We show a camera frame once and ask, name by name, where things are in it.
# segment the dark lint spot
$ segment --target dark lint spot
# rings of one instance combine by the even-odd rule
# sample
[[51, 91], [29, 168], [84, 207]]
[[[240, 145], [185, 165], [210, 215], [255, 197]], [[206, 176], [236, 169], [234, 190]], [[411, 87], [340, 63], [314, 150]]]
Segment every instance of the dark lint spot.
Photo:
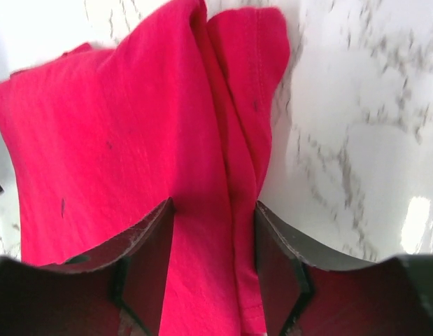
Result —
[[64, 217], [64, 211], [65, 211], [65, 199], [62, 199], [61, 201], [61, 217]]

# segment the dark spot on fabric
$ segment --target dark spot on fabric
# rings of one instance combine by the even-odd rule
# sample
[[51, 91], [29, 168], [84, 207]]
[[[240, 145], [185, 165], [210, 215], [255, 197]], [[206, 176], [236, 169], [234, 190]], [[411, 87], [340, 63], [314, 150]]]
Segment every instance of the dark spot on fabric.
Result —
[[62, 199], [61, 201], [61, 217], [64, 217], [64, 211], [65, 211], [65, 199]]
[[71, 264], [79, 264], [79, 263], [85, 263], [86, 261], [89, 261], [90, 257], [86, 254], [80, 254], [76, 255], [70, 259], [68, 259], [66, 262], [64, 262], [65, 265], [71, 265]]

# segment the white marble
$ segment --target white marble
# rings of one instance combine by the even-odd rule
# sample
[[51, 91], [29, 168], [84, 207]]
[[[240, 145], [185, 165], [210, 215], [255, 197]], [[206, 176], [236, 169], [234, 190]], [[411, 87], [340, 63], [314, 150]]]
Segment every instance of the white marble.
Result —
[[[0, 79], [83, 41], [113, 46], [164, 2], [0, 0]], [[273, 104], [261, 200], [354, 256], [433, 253], [433, 0], [207, 4], [209, 16], [278, 6], [288, 21], [293, 56]], [[17, 193], [1, 142], [0, 179], [0, 253], [17, 255]]]

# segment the red cloth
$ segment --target red cloth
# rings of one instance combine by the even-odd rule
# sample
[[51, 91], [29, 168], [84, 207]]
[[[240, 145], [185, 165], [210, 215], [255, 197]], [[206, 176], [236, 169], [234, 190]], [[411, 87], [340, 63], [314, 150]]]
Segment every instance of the red cloth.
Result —
[[62, 263], [177, 208], [162, 335], [262, 333], [253, 209], [290, 51], [272, 8], [206, 21], [175, 0], [115, 50], [82, 45], [0, 84], [22, 259]]

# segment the folded garment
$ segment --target folded garment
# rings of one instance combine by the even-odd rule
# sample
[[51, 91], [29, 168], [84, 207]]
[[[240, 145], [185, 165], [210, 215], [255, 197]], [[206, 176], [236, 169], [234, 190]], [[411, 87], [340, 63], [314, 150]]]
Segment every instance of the folded garment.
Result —
[[253, 209], [288, 63], [273, 8], [206, 20], [175, 0], [116, 49], [82, 45], [0, 83], [22, 260], [62, 263], [173, 197], [161, 335], [263, 333]]

